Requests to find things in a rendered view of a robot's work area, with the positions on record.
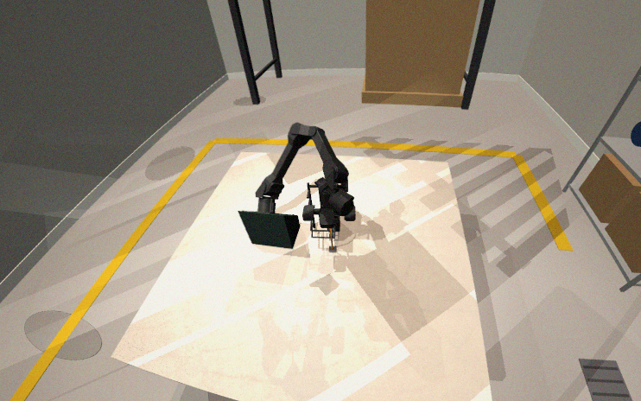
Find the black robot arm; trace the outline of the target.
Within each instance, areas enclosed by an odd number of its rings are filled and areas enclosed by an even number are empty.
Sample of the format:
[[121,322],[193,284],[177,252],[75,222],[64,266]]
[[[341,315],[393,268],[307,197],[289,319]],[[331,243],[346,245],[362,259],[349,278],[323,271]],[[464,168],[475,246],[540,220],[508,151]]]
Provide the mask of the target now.
[[[298,122],[292,124],[288,134],[288,143],[283,153],[272,173],[265,177],[256,191],[256,197],[259,198],[256,213],[275,213],[275,200],[278,200],[279,194],[284,188],[282,179],[298,149],[305,146],[309,140],[314,141],[320,154],[326,178],[321,177],[314,184],[318,186],[320,201],[330,205],[330,208],[320,207],[320,227],[332,229],[340,224],[340,216],[336,211],[342,216],[348,215],[353,210],[354,197],[347,193],[348,169],[334,154],[325,131],[317,126],[308,126]],[[335,182],[341,185],[334,184]]]

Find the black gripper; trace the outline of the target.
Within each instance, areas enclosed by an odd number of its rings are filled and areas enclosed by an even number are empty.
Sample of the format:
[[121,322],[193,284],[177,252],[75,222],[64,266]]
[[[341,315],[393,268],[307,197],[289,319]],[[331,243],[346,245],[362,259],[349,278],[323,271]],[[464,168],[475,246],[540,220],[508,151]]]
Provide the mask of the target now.
[[[320,201],[320,206],[325,208],[330,208],[329,204],[324,204]],[[304,221],[312,221],[314,219],[314,214],[319,214],[320,221],[320,209],[315,208],[315,205],[305,205],[303,208],[302,218]],[[355,221],[356,220],[356,207],[353,206],[353,210],[345,216],[345,221]]]

